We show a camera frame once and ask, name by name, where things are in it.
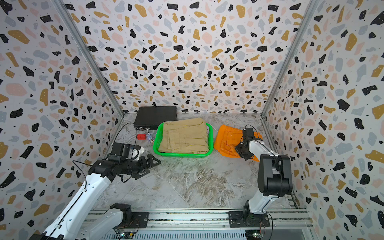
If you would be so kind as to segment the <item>khaki pants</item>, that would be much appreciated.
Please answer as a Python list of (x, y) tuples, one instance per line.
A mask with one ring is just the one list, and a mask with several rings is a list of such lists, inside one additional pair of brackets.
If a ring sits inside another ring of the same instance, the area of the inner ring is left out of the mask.
[(201, 118), (163, 123), (163, 139), (158, 151), (167, 154), (206, 154), (208, 129)]

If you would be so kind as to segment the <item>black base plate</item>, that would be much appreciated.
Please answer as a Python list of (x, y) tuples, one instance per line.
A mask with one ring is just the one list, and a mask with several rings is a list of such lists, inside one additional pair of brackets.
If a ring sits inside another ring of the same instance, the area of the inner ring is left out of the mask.
[(231, 228), (268, 228), (271, 225), (267, 214), (255, 215), (242, 211), (230, 211), (228, 215)]
[(133, 212), (128, 229), (145, 229), (149, 220), (149, 212)]

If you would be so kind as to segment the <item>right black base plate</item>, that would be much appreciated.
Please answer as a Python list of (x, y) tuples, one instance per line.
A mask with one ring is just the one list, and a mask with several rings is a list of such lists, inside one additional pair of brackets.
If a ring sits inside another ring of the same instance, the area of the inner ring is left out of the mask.
[(228, 215), (231, 228), (268, 228), (271, 225), (267, 214), (255, 215), (242, 211), (230, 211)]

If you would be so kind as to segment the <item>orange pants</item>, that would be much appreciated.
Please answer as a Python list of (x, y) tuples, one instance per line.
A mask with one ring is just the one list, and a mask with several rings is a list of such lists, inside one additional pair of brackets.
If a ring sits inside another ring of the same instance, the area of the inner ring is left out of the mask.
[(222, 125), (218, 131), (214, 149), (224, 157), (240, 159), (235, 147), (241, 142), (242, 137), (242, 130)]

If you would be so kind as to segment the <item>right aluminium corner post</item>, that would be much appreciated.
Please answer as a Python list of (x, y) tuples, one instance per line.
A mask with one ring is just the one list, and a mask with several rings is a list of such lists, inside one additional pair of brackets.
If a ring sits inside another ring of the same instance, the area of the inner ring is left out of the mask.
[(278, 91), (278, 87), (282, 83), (284, 76), (286, 74), (286, 71), (288, 70), (290, 63), (291, 63), (296, 51), (299, 48), (299, 45), (300, 45), (301, 40), (303, 38), (304, 32), (307, 29), (307, 27), (311, 21), (311, 17), (313, 16), (318, 4), (319, 4), (318, 0), (313, 0), (313, 1), (309, 2), (309, 5), (308, 5), (308, 7), (305, 11), (305, 14), (303, 16), (303, 20), (301, 22), (301, 25), (298, 28), (297, 34), (295, 35), (295, 38), (294, 38), (294, 40), (293, 40), (293, 42), (289, 48), (289, 51), (286, 55), (286, 58), (283, 61), (283, 64), (282, 64), (282, 67), (279, 71), (277, 79), (276, 79), (276, 81), (272, 87), (270, 95), (266, 101), (264, 108), (263, 108), (263, 111), (261, 113), (262, 118), (264, 118), (268, 113), (268, 108), (271, 106), (271, 104), (274, 100), (274, 96), (275, 96), (276, 92)]

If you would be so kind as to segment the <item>black electronics box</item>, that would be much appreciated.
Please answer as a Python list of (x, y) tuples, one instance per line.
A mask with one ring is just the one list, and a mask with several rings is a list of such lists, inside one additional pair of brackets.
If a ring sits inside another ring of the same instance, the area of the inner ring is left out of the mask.
[(136, 130), (157, 130), (164, 122), (177, 120), (177, 107), (139, 107), (134, 127)]

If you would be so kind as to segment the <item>aluminium corner post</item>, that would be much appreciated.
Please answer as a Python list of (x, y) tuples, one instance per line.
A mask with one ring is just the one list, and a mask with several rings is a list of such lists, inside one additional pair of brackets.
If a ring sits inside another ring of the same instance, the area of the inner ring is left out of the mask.
[(104, 75), (100, 71), (100, 68), (98, 67), (95, 59), (91, 55), (91, 52), (89, 51), (87, 44), (83, 41), (83, 38), (82, 38), (78, 28), (76, 27), (76, 25), (75, 25), (71, 15), (68, 13), (68, 10), (67, 10), (64, 2), (63, 1), (53, 0), (52, 3), (55, 6), (55, 9), (59, 13), (60, 17), (63, 19), (64, 23), (68, 27), (69, 32), (72, 34), (75, 42), (77, 43), (77, 45), (79, 47), (79, 50), (84, 55), (84, 57), (85, 57), (87, 63), (89, 64), (91, 70), (97, 76), (97, 79), (99, 80), (101, 86), (105, 90), (106, 95), (111, 100), (112, 106), (114, 107), (115, 111), (121, 117), (123, 117), (124, 116), (124, 112), (121, 110), (120, 105), (119, 105), (116, 97), (112, 93), (112, 90), (111, 90), (110, 86), (108, 85)]
[(274, 100), (274, 96), (275, 96), (276, 92), (278, 91), (278, 87), (282, 83), (284, 76), (286, 74), (286, 71), (288, 70), (290, 63), (291, 63), (296, 51), (299, 48), (299, 45), (300, 45), (301, 40), (303, 38), (304, 32), (307, 29), (307, 27), (311, 21), (311, 17), (313, 16), (318, 4), (319, 4), (318, 0), (313, 0), (313, 1), (309, 2), (309, 5), (308, 5), (308, 7), (305, 11), (305, 14), (303, 16), (303, 20), (301, 22), (301, 25), (298, 28), (297, 34), (295, 35), (295, 38), (294, 38), (294, 40), (293, 40), (293, 42), (289, 48), (289, 51), (286, 55), (286, 58), (283, 61), (283, 64), (282, 64), (282, 67), (279, 71), (277, 79), (276, 79), (276, 81), (272, 87), (270, 95), (266, 101), (264, 108), (263, 108), (263, 111), (261, 113), (262, 118), (264, 118), (268, 113), (268, 108), (271, 106), (271, 104)]

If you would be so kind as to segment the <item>left aluminium corner post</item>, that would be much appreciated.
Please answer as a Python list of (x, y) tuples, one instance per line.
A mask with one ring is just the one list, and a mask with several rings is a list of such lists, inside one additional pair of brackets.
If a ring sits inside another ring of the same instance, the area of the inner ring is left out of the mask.
[(99, 80), (101, 86), (105, 90), (106, 95), (111, 100), (112, 106), (114, 107), (115, 111), (121, 117), (123, 117), (124, 116), (124, 112), (121, 110), (120, 105), (119, 105), (116, 97), (112, 93), (112, 90), (111, 90), (110, 86), (108, 85), (104, 75), (100, 71), (100, 68), (98, 67), (95, 59), (91, 55), (91, 52), (89, 51), (87, 44), (83, 41), (83, 38), (82, 38), (78, 28), (76, 27), (76, 25), (75, 25), (71, 15), (68, 13), (68, 10), (67, 10), (64, 2), (63, 1), (53, 0), (52, 3), (55, 6), (55, 9), (59, 13), (60, 17), (63, 19), (64, 23), (68, 27), (69, 32), (72, 34), (75, 42), (77, 43), (77, 45), (79, 47), (79, 50), (84, 55), (84, 57), (85, 57), (87, 63), (89, 64), (91, 70), (97, 76), (97, 79)]

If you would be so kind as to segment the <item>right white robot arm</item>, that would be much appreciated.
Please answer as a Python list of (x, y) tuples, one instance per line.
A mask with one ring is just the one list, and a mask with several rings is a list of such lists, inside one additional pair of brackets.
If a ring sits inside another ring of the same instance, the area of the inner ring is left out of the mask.
[(243, 129), (241, 142), (235, 150), (246, 161), (259, 161), (258, 190), (246, 201), (238, 220), (243, 221), (245, 226), (268, 227), (270, 222), (267, 208), (293, 190), (290, 157), (279, 155), (268, 148), (261, 138), (255, 137), (253, 128)]

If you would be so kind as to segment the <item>green plastic basket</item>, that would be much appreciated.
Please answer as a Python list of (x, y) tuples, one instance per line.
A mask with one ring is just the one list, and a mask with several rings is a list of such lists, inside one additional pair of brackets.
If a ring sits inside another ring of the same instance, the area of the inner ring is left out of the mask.
[(182, 154), (182, 153), (161, 153), (159, 151), (160, 143), (163, 140), (163, 129), (164, 129), (164, 124), (160, 124), (157, 132), (156, 132), (156, 137), (155, 141), (153, 144), (153, 151), (156, 155), (163, 156), (163, 157), (175, 157), (175, 158), (205, 158), (209, 156), (213, 150), (214, 150), (214, 136), (213, 136), (213, 127), (212, 125), (206, 123), (207, 129), (208, 129), (208, 146), (209, 146), (209, 151), (205, 154)]

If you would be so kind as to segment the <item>small red box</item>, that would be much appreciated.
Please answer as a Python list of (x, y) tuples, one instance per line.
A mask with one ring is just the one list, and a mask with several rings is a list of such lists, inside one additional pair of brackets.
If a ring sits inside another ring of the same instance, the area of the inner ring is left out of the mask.
[(146, 140), (147, 139), (147, 135), (146, 134), (137, 134), (137, 140)]

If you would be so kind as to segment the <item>small circuit board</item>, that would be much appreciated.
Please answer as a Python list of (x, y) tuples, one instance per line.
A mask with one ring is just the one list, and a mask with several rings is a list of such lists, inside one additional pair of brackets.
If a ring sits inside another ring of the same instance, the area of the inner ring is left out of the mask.
[(116, 239), (117, 240), (132, 240), (135, 236), (135, 234), (137, 232), (133, 231), (133, 232), (125, 232), (125, 231), (122, 231), (120, 229), (114, 229), (115, 233), (116, 233)]

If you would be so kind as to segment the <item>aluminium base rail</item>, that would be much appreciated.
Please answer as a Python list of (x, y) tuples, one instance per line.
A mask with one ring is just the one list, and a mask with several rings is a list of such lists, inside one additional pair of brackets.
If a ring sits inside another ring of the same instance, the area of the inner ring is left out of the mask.
[(266, 234), (267, 238), (276, 236), (282, 230), (308, 230), (314, 229), (309, 214), (304, 209), (272, 209), (268, 212), (270, 227), (231, 228), (229, 223), (230, 211), (239, 209), (151, 209), (149, 220), (145, 229), (132, 229), (134, 231), (233, 231), (239, 229), (256, 233), (257, 236)]

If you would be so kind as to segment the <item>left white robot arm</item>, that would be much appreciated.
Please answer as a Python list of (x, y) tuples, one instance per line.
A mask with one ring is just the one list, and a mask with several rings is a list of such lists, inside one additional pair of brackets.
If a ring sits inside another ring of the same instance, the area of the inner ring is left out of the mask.
[(140, 229), (146, 224), (135, 217), (131, 205), (113, 204), (104, 215), (82, 229), (81, 226), (97, 199), (114, 181), (125, 175), (138, 180), (161, 164), (152, 154), (143, 155), (139, 145), (114, 143), (104, 159), (93, 163), (85, 181), (70, 203), (41, 234), (33, 234), (32, 240), (98, 240), (109, 231), (124, 228)]

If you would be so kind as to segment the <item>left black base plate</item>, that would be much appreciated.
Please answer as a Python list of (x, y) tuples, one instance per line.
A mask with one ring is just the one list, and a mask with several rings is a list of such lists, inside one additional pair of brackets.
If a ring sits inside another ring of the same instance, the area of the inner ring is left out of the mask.
[(128, 229), (145, 229), (149, 220), (149, 212), (133, 212)]

